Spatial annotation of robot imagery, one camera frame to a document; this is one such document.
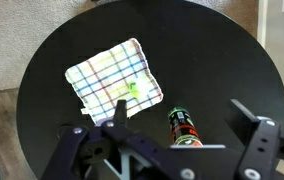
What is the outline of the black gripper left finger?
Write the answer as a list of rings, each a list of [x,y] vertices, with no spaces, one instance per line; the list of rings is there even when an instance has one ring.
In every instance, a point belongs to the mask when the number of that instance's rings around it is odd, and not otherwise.
[[[118,100],[113,120],[121,125],[127,124],[127,108],[125,100]]]

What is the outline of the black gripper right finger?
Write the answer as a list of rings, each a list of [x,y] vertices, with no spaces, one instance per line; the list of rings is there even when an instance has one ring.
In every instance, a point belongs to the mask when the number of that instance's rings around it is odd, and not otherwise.
[[[239,100],[231,99],[225,121],[237,136],[249,136],[259,122],[257,117]]]

